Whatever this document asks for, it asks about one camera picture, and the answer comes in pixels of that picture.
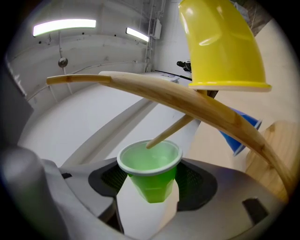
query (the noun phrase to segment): pipe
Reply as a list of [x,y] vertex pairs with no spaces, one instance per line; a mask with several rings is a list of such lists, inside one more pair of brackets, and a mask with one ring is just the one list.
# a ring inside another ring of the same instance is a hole
[[139,30],[141,30],[143,7],[144,7],[144,0],[142,0],[142,8],[141,8],[141,17],[140,17],[140,26],[139,26]]
[[58,31],[58,47],[59,47],[59,51],[60,51],[60,58],[62,58],[62,49],[61,49],[61,46],[60,46],[60,41],[61,41],[61,39],[60,39],[60,31]]
[[151,23],[151,19],[152,19],[152,13],[153,13],[153,8],[155,7],[154,4],[154,0],[152,0],[152,7],[151,7],[151,12],[150,12],[150,19],[149,19],[149,25],[148,25],[148,37],[149,37],[149,41],[147,43],[147,48],[146,48],[146,54],[145,54],[145,72],[147,71],[149,62],[150,62],[150,58],[149,58],[149,51],[151,51],[151,41],[152,41],[152,37],[149,36],[150,34],[150,23]]
[[53,92],[53,90],[52,90],[52,87],[49,86],[49,88],[50,88],[50,91],[51,91],[51,93],[52,93],[52,96],[53,96],[55,102],[58,103],[57,98],[56,98],[56,96],[55,96],[55,94],[54,94],[54,92]]
[[[64,72],[64,75],[67,75],[66,69],[64,67],[62,68],[62,70]],[[69,83],[67,83],[67,88],[69,89],[70,94],[73,95],[73,91],[72,91],[71,86],[70,86]]]
[[45,85],[44,87],[38,89],[37,91],[35,91],[32,95],[30,95],[28,98],[26,98],[27,101],[29,101],[30,99],[32,99],[35,95],[37,95],[39,92],[41,92],[42,90],[49,88],[49,85]]
[[149,47],[149,61],[151,59],[151,52],[152,52],[152,38],[150,39],[150,47]]
[[165,10],[165,0],[162,0],[161,9],[159,11],[159,14],[157,15],[158,19],[160,19],[160,17],[164,14],[164,10]]
[[123,64],[123,63],[138,63],[137,61],[128,61],[128,62],[108,62],[108,63],[101,63],[101,64],[97,64],[97,65],[91,65],[91,66],[87,66],[87,67],[84,67],[84,68],[81,68],[79,70],[76,70],[72,73],[69,73],[69,74],[75,74],[75,73],[78,73],[82,70],[85,70],[87,68],[93,68],[93,67],[100,67],[100,66],[105,66],[105,65],[111,65],[111,64]]

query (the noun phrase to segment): wall fixture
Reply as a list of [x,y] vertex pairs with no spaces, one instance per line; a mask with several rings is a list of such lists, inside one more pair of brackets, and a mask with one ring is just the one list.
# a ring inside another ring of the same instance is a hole
[[133,29],[131,29],[131,28],[126,28],[126,33],[127,33],[127,34],[130,34],[130,35],[132,35],[132,36],[135,36],[135,37],[137,37],[137,38],[140,38],[140,39],[142,39],[142,40],[145,40],[146,42],[149,41],[149,37],[148,37],[148,36],[146,36],[146,35],[144,35],[144,34],[138,32],[138,31],[136,31],[136,30],[133,30]]
[[95,28],[96,20],[90,19],[62,19],[45,22],[33,27],[33,36],[68,28]]

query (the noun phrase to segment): black mesh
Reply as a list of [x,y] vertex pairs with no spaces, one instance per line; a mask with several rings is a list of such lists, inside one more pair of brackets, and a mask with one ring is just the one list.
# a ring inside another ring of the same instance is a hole
[[[127,173],[115,161],[94,170],[89,175],[89,184],[100,195],[116,198],[126,177]],[[183,159],[177,165],[175,180],[179,188],[177,211],[199,209],[217,191],[217,180],[212,174]]]
[[177,211],[196,210],[217,191],[217,180],[209,172],[183,159],[177,165],[175,180],[179,189]]
[[183,163],[177,165],[175,179],[179,188],[180,201],[184,201],[189,196],[196,194],[203,183],[202,177]]
[[120,169],[117,161],[94,170],[89,175],[90,186],[100,195],[116,198],[127,174]]
[[118,193],[126,177],[127,173],[120,169],[118,165],[116,165],[104,172],[101,175],[101,180],[111,188],[115,189]]

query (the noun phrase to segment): green plastic cup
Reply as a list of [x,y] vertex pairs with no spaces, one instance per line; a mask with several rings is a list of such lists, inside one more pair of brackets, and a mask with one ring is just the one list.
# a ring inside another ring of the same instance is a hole
[[172,192],[182,149],[169,140],[147,149],[149,141],[135,142],[125,147],[119,152],[117,161],[147,202],[162,203]]

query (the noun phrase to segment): curved wooden stick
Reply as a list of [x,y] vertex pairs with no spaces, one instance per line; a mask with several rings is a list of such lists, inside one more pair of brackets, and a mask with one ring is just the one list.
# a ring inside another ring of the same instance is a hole
[[166,80],[122,72],[101,72],[101,75],[94,76],[62,75],[48,78],[47,83],[70,83],[73,80],[76,82],[97,82],[98,80],[104,86],[130,92],[172,107],[223,131],[273,166],[288,195],[293,193],[296,180],[263,136],[235,111],[213,98]]

